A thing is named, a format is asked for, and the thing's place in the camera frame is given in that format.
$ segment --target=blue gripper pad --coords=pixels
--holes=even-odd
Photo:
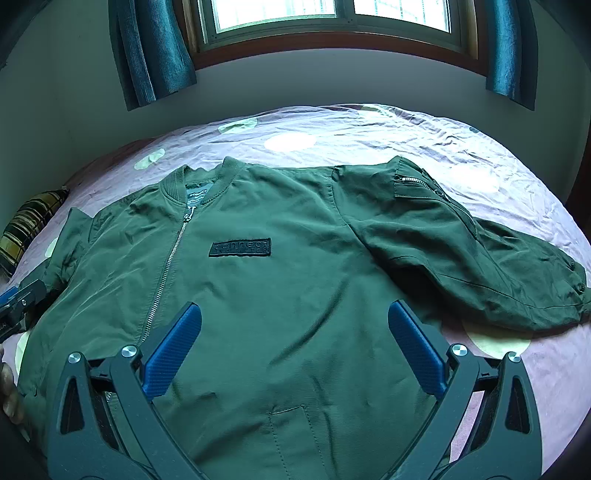
[[[441,400],[447,390],[445,365],[400,302],[388,310],[388,326],[421,388]]]
[[[8,303],[12,297],[14,297],[18,293],[18,287],[13,287],[10,290],[5,291],[2,295],[0,295],[0,307],[5,303]]]
[[[192,304],[162,340],[144,368],[142,389],[148,401],[164,395],[201,332],[201,310]]]

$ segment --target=plaid pillow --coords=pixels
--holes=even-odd
[[[36,195],[18,209],[0,238],[0,269],[12,277],[33,239],[43,230],[68,197],[60,189]]]

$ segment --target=black patch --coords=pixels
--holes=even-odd
[[[271,255],[271,239],[259,240],[230,240],[218,242],[212,245],[209,251],[210,257],[226,257],[237,255],[239,257],[267,257]]]

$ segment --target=polka dot bed sheet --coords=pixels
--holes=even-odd
[[[51,255],[71,207],[94,216],[184,164],[210,170],[231,156],[269,167],[310,167],[379,164],[396,155],[425,168],[474,216],[561,248],[585,267],[589,279],[587,239],[558,199],[506,148],[461,122],[372,104],[282,108],[178,129],[98,158],[69,180],[72,191],[66,204],[35,238],[4,288],[17,285]],[[470,319],[447,319],[444,334],[477,355],[502,358],[505,352],[515,351],[522,356],[540,414],[546,470],[591,407],[591,326],[532,336],[478,326]],[[9,363],[14,358],[17,377],[27,338],[28,334],[15,335],[5,344],[7,352],[12,352],[7,357]],[[452,443],[452,459],[461,452],[481,398],[475,394],[470,402]]]

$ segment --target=window frame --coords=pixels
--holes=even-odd
[[[211,0],[204,1],[211,6]],[[485,1],[450,0],[451,34],[404,20],[355,14],[363,19],[365,25],[362,28],[355,23],[354,17],[342,18],[354,11],[353,0],[336,0],[335,6],[341,9],[337,15],[341,18],[290,19],[249,25],[221,34],[215,32],[210,43],[205,42],[204,31],[207,31],[208,23],[215,27],[213,8],[201,8],[203,4],[199,0],[173,0],[173,3],[197,70],[264,53],[310,48],[361,48],[442,61],[486,76]]]

